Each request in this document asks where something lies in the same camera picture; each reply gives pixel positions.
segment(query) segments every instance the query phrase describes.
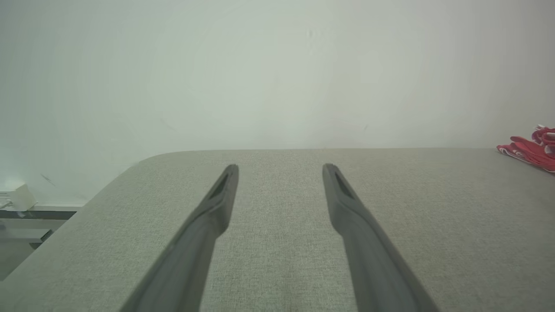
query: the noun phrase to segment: floor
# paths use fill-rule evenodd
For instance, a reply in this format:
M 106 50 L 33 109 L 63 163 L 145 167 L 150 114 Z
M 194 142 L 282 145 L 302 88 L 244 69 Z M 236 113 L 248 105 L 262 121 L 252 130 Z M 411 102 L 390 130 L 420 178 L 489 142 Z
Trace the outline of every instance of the floor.
M 66 220 L 0 219 L 7 228 L 52 229 L 56 231 Z M 28 243 L 0 243 L 0 281 L 17 268 L 34 249 Z

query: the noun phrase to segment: red and white cloth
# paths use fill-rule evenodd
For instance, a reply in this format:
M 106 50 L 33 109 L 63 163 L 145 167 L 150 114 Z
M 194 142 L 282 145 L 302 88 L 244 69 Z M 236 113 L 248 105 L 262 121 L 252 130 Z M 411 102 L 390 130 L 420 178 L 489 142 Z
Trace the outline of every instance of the red and white cloth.
M 497 150 L 525 163 L 555 173 L 555 128 L 537 125 L 532 141 L 522 137 L 511 137 L 513 143 L 498 145 Z

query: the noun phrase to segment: white baseboard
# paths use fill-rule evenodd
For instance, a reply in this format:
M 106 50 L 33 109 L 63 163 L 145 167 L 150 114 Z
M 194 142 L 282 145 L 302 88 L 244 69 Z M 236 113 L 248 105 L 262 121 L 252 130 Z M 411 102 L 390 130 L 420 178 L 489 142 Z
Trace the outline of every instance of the white baseboard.
M 32 212 L 76 212 L 84 204 L 47 204 L 47 203 L 37 203 L 32 206 L 28 211 Z

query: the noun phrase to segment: gray fabric surface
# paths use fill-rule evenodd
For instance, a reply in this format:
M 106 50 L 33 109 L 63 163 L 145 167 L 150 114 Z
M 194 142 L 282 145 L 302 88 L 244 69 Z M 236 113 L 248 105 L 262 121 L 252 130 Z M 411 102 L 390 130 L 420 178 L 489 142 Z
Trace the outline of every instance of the gray fabric surface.
M 337 164 L 443 311 L 555 310 L 555 177 L 494 149 L 180 152 L 128 169 L 3 283 L 4 310 L 117 310 L 225 165 L 203 310 L 355 310 L 321 166 Z

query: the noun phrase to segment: wall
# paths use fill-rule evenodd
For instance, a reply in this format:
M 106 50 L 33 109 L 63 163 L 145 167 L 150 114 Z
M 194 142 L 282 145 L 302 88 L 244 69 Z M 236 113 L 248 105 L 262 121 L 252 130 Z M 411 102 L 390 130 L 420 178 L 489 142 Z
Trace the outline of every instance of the wall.
M 181 150 L 493 148 L 555 126 L 554 12 L 551 0 L 3 1 L 0 182 L 85 203 Z

